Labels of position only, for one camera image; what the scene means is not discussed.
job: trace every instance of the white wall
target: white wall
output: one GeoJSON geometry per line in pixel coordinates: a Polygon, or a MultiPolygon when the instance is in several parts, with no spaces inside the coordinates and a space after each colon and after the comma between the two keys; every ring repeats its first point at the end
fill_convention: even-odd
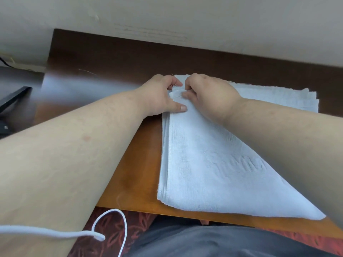
{"type": "Polygon", "coordinates": [[[0,53],[44,65],[54,28],[343,66],[343,0],[0,0],[0,53]]]}

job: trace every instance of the white towel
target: white towel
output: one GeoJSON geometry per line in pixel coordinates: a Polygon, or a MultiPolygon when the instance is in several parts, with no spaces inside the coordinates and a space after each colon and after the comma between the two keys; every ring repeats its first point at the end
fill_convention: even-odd
{"type": "MultiPolygon", "coordinates": [[[[183,84],[186,76],[176,76],[183,84]]],[[[232,83],[245,98],[318,112],[316,93],[232,83]]],[[[325,215],[274,171],[255,151],[223,127],[203,117],[182,98],[184,87],[170,97],[188,107],[163,114],[161,173],[157,198],[188,211],[252,216],[325,215]]]]}

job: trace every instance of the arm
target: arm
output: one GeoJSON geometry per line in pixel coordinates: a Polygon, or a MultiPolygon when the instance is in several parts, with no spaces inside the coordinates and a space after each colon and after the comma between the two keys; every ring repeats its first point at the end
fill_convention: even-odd
{"type": "Polygon", "coordinates": [[[193,74],[185,98],[256,151],[343,228],[343,119],[244,99],[226,81],[193,74]]]}
{"type": "MultiPolygon", "coordinates": [[[[185,111],[168,97],[175,77],[156,75],[0,141],[0,224],[81,231],[148,115],[185,111]]],[[[75,239],[0,235],[4,256],[67,256],[75,239]]]]}

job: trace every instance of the forearm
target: forearm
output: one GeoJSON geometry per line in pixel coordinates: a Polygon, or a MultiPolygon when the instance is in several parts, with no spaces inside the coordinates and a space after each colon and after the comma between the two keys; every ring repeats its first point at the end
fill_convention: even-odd
{"type": "MultiPolygon", "coordinates": [[[[144,110],[135,91],[120,93],[3,139],[1,224],[82,230],[144,110]]],[[[0,252],[66,256],[75,241],[13,239],[0,235],[0,252]]]]}
{"type": "Polygon", "coordinates": [[[343,228],[343,119],[243,99],[225,127],[343,228]]]}

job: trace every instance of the hand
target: hand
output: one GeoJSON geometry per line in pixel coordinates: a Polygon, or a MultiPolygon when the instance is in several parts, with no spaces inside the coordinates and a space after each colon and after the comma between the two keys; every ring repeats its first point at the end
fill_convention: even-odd
{"type": "Polygon", "coordinates": [[[172,86],[182,86],[182,83],[174,76],[157,74],[136,89],[139,97],[144,100],[147,115],[187,111],[184,104],[177,103],[169,97],[167,90],[171,90],[172,86]]]}
{"type": "Polygon", "coordinates": [[[235,106],[244,100],[227,81],[204,74],[192,74],[185,81],[182,96],[211,121],[224,125],[235,106]]]}

